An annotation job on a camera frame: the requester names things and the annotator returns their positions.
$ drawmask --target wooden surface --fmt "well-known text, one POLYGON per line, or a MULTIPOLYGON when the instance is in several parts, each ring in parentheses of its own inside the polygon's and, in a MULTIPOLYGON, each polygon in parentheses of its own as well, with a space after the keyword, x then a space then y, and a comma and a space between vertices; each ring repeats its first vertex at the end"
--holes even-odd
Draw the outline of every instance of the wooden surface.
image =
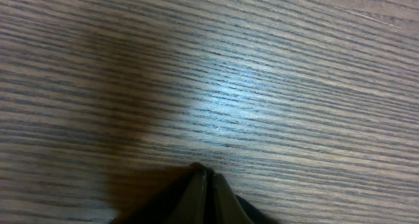
POLYGON ((419 0, 1 0, 0 222, 192 162, 282 223, 419 223, 419 0))

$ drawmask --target dark object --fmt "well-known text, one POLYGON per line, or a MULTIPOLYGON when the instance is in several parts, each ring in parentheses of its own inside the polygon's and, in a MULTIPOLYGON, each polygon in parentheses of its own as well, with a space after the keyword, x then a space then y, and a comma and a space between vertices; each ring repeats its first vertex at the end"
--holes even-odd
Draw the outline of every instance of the dark object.
POLYGON ((278 224, 236 196, 222 174, 192 166, 146 205, 112 224, 278 224))

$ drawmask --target wood grain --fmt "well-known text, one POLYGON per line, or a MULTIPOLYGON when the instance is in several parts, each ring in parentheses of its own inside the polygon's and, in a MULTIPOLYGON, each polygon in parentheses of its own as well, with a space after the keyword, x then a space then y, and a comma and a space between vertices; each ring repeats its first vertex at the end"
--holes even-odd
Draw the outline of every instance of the wood grain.
POLYGON ((281 223, 419 223, 419 0, 0 0, 0 221, 192 162, 281 223))

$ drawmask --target wooden table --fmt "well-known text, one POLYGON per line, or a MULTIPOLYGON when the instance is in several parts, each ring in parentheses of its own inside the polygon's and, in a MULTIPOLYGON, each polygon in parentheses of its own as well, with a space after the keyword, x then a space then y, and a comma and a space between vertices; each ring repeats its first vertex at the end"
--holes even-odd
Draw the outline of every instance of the wooden table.
POLYGON ((0 223, 201 162, 282 223, 419 223, 419 0, 1 0, 0 223))

